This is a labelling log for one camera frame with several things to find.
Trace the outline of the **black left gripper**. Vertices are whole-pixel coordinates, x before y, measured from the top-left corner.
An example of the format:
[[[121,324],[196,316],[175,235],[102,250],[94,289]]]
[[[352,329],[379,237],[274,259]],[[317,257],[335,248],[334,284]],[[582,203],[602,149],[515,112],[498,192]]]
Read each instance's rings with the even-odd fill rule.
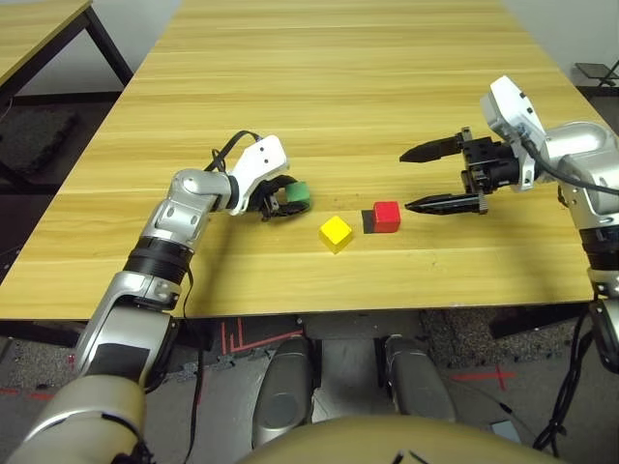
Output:
[[[279,175],[271,180],[260,182],[251,194],[251,211],[261,214],[263,220],[276,217],[288,218],[305,213],[311,207],[310,199],[279,203],[276,198],[280,189],[285,189],[297,182],[297,179],[288,175]]]

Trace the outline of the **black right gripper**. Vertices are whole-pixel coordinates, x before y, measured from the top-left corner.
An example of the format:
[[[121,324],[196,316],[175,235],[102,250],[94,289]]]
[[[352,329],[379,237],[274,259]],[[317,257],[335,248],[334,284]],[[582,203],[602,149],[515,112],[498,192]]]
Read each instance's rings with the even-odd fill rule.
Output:
[[[486,213],[486,196],[497,189],[517,185],[520,166],[509,144],[490,137],[474,138],[465,127],[459,134],[431,140],[407,150],[400,162],[425,163],[462,152],[460,178],[464,194],[438,194],[414,200],[405,209],[418,214]]]

